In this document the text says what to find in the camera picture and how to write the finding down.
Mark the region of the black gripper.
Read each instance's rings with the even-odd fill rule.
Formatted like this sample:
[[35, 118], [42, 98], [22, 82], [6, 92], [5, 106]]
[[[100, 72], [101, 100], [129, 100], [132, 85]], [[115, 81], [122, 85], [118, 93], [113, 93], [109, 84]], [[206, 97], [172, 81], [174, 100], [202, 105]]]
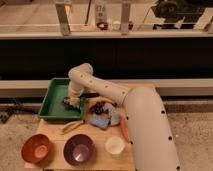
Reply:
[[80, 99], [77, 97], [65, 97], [62, 100], [62, 103], [66, 106], [66, 107], [70, 107], [70, 108], [78, 108], [79, 104], [80, 104]]

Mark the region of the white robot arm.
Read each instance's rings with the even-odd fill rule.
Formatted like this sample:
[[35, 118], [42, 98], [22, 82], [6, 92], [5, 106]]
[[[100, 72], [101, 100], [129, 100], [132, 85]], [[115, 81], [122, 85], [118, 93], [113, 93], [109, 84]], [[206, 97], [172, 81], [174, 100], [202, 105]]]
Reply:
[[166, 110], [154, 87], [129, 88], [97, 78], [89, 63], [73, 67], [68, 77], [71, 105], [89, 88], [124, 107], [137, 171], [181, 171]]

